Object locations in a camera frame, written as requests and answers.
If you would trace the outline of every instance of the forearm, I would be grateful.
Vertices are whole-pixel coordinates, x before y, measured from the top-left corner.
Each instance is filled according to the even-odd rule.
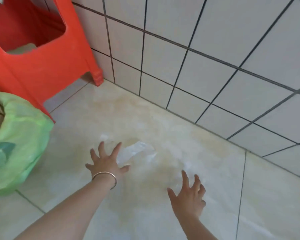
[[[83,239],[91,218],[113,185],[111,175],[98,175],[29,226],[16,240]]]
[[[177,218],[188,240],[217,240],[198,218],[191,215]]]

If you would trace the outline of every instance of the red plastic stool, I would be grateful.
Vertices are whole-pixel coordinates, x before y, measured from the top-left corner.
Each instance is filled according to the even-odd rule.
[[[44,101],[84,73],[91,72],[97,86],[103,83],[71,0],[54,2],[61,18],[30,0],[0,4],[0,91],[28,100],[47,115]],[[6,53],[29,43],[37,48]]]

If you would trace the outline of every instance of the beige floor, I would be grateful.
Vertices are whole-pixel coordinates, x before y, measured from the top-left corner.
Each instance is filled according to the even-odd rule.
[[[45,106],[56,121],[49,145],[21,194],[0,197],[0,240],[14,238],[85,185],[89,149],[102,140],[151,144],[167,167],[148,178],[154,183],[138,210],[110,195],[85,240],[186,239],[164,192],[171,183],[165,175],[178,167],[202,179],[207,207],[201,220],[220,240],[300,240],[300,178],[108,81],[97,88],[78,80]],[[133,213],[122,219],[125,207]]]

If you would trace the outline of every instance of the gold bangle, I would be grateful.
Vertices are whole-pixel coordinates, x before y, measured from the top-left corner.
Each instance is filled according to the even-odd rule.
[[[96,173],[95,175],[92,176],[92,180],[93,180],[98,174],[102,174],[102,173],[107,173],[107,174],[110,174],[110,175],[112,175],[112,176],[114,177],[115,183],[114,183],[114,186],[111,188],[111,189],[114,189],[114,188],[117,186],[117,178],[116,178],[116,176],[115,176],[113,173],[110,173],[110,172],[98,172],[98,173]]]

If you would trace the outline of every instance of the plastic wrapper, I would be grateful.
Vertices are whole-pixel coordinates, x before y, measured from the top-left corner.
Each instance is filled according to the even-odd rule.
[[[0,195],[25,181],[46,148],[53,121],[28,101],[0,92]]]

